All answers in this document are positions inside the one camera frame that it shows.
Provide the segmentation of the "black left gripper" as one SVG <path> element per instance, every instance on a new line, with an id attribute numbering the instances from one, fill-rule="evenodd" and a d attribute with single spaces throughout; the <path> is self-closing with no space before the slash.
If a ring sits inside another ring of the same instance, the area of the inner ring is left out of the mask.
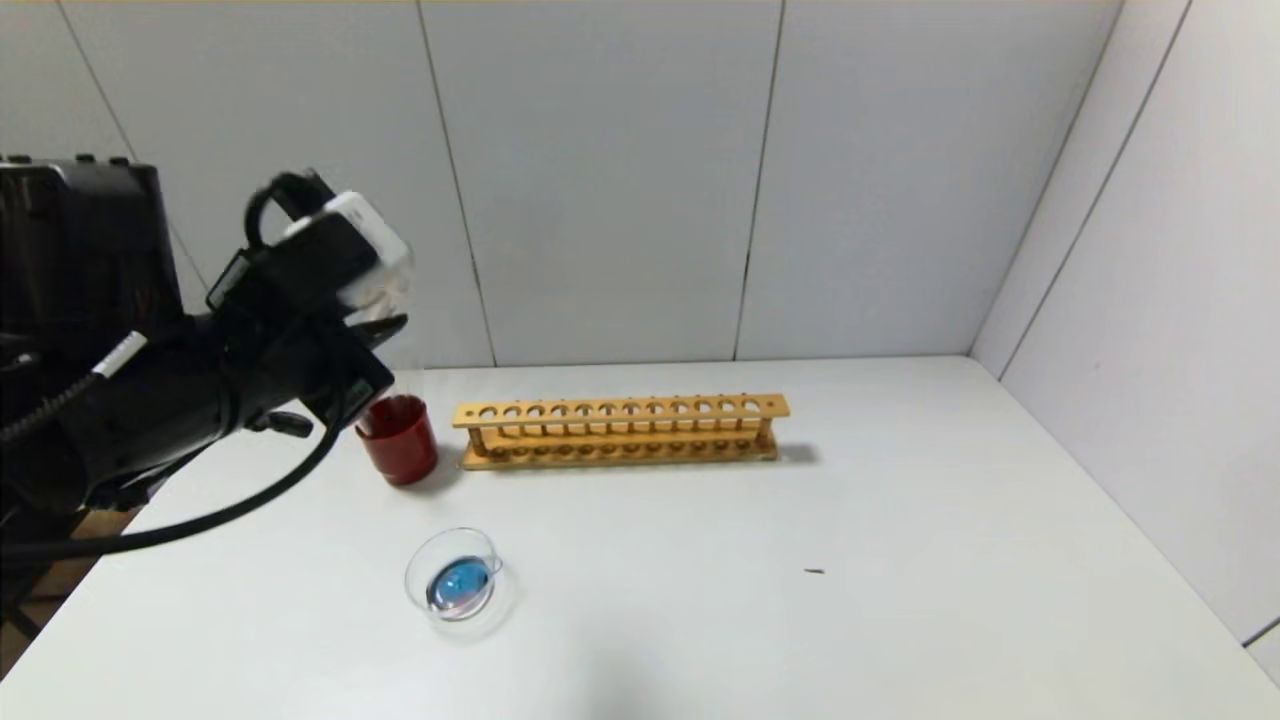
<path id="1" fill-rule="evenodd" d="M 234 400 L 236 424 L 259 424 L 300 400 L 326 427 L 343 428 L 390 384 L 374 356 L 404 329 L 406 313 L 347 324 L 340 291 L 371 258 L 242 249 L 207 295 L 207 348 Z"/>

